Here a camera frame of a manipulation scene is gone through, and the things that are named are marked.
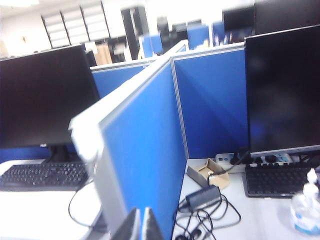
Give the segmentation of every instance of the bottle label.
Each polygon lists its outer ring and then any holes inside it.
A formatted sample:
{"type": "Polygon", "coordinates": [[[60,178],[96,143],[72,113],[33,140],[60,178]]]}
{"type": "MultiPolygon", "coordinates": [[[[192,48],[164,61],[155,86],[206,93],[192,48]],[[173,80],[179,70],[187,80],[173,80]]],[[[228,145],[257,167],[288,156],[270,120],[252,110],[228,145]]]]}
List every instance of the bottle label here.
{"type": "Polygon", "coordinates": [[[291,207],[291,219],[294,228],[308,235],[320,235],[320,219],[310,219],[297,213],[291,207]]]}

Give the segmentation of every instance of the background monitor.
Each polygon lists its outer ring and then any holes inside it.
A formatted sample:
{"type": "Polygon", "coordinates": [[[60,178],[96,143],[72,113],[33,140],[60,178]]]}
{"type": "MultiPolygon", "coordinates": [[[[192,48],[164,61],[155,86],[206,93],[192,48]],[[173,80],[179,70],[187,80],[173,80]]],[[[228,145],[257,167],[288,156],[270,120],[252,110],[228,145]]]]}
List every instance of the background monitor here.
{"type": "Polygon", "coordinates": [[[254,7],[235,8],[222,12],[224,31],[231,32],[254,26],[254,7]]]}
{"type": "Polygon", "coordinates": [[[187,29],[187,23],[177,23],[177,24],[172,24],[172,31],[173,32],[178,32],[178,31],[183,31],[187,29]]]}
{"type": "Polygon", "coordinates": [[[320,24],[319,0],[268,0],[254,4],[255,34],[320,24]]]}
{"type": "Polygon", "coordinates": [[[188,21],[186,25],[190,27],[190,26],[198,26],[201,24],[202,24],[201,19],[196,19],[196,20],[188,21]]]}
{"type": "Polygon", "coordinates": [[[85,52],[86,59],[88,61],[89,67],[97,66],[95,54],[92,50],[85,52]]]}
{"type": "Polygon", "coordinates": [[[0,62],[0,148],[71,143],[70,120],[98,99],[81,45],[0,62]]]}
{"type": "Polygon", "coordinates": [[[252,155],[319,149],[319,42],[320,25],[246,39],[252,155]]]}

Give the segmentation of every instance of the desk surface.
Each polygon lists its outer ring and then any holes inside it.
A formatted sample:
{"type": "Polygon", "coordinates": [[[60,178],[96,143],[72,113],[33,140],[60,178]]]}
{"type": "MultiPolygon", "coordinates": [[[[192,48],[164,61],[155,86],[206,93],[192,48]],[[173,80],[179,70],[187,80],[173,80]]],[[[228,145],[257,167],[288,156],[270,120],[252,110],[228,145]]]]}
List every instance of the desk surface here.
{"type": "MultiPolygon", "coordinates": [[[[204,164],[206,159],[189,159],[187,166],[198,166],[204,164]]],[[[230,184],[221,190],[229,202],[241,214],[242,220],[239,224],[228,228],[214,230],[217,240],[237,239],[237,240],[315,240],[319,236],[308,236],[293,228],[290,218],[290,199],[275,198],[248,198],[245,195],[242,181],[243,173],[230,173],[230,184]]],[[[180,201],[186,195],[199,190],[201,187],[187,174],[184,175],[180,201]]],[[[223,220],[213,222],[213,226],[232,223],[237,220],[237,215],[228,208],[223,220]]],[[[179,223],[186,226],[188,219],[182,219],[179,223]]],[[[190,224],[193,229],[198,223],[196,219],[190,224]]],[[[175,226],[173,240],[183,233],[183,230],[175,226]]]]}
{"type": "MultiPolygon", "coordinates": [[[[13,164],[28,162],[6,161],[0,164],[0,175],[13,164]]],[[[89,228],[75,223],[68,214],[68,205],[74,193],[0,191],[0,239],[85,239],[90,233],[89,228]]],[[[100,213],[100,206],[94,184],[91,183],[74,197],[70,212],[78,221],[91,225],[100,213]]]]}

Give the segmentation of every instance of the blue partition panel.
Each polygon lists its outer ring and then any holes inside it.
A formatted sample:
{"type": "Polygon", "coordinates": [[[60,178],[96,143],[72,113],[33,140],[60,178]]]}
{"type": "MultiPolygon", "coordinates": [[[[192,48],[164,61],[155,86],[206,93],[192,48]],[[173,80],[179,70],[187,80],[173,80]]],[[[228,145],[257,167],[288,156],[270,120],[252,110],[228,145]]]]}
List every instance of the blue partition panel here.
{"type": "Polygon", "coordinates": [[[93,73],[94,81],[101,98],[111,93],[125,81],[141,72],[146,66],[130,66],[108,69],[93,73]]]}
{"type": "Polygon", "coordinates": [[[154,76],[103,132],[128,211],[151,207],[171,237],[186,156],[171,66],[154,76]]]}
{"type": "Polygon", "coordinates": [[[248,146],[245,52],[174,61],[189,158],[248,146]]]}
{"type": "Polygon", "coordinates": [[[45,159],[49,151],[45,147],[8,148],[0,150],[0,163],[9,160],[45,159]]]}

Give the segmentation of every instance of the monitor stand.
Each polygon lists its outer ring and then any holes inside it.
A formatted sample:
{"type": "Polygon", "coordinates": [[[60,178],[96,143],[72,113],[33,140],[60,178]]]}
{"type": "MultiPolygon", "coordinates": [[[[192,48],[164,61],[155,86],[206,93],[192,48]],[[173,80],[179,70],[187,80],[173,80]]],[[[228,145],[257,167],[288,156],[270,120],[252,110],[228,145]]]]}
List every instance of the monitor stand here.
{"type": "Polygon", "coordinates": [[[81,162],[77,153],[68,152],[66,145],[51,145],[47,147],[50,152],[50,157],[48,157],[45,163],[74,163],[81,162]]]}

